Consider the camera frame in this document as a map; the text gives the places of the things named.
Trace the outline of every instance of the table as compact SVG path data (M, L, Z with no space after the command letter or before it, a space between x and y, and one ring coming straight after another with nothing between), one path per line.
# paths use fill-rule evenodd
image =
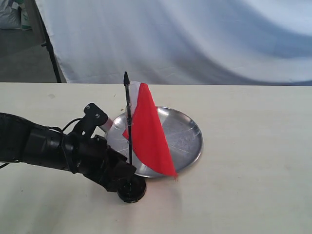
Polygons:
M136 204L82 175L9 165L0 170L0 233L311 233L312 87L150 88L156 105L201 128L196 164L177 182L148 179ZM62 127L89 102L115 118L124 96L122 85L0 83L0 111Z

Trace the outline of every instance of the white curtain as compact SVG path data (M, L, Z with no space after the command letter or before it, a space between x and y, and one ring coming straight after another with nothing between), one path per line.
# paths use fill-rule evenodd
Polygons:
M68 82L312 85L310 0L36 0Z

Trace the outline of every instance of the flag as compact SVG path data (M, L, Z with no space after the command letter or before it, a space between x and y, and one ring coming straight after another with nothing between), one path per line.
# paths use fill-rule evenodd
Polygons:
M166 176L177 176L157 107L147 84L129 85L132 146L137 158L149 168ZM128 139L128 130L123 136Z

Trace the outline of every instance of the silver tray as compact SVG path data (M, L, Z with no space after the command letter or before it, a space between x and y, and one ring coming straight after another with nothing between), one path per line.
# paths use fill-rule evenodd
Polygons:
M199 158L203 149L201 131L197 124L182 112L167 107L158 107L157 109L175 169L180 172ZM113 149L129 157L128 143L122 136L125 126L126 116L121 114L114 120L113 126L106 134L106 139ZM144 165L134 152L133 165L136 167L136 174L139 176L164 176Z

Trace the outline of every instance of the flag base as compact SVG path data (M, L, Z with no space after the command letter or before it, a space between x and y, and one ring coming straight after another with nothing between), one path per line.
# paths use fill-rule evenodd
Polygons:
M145 191L145 179L134 175L129 182L117 190L117 194L124 202L135 203L145 195Z

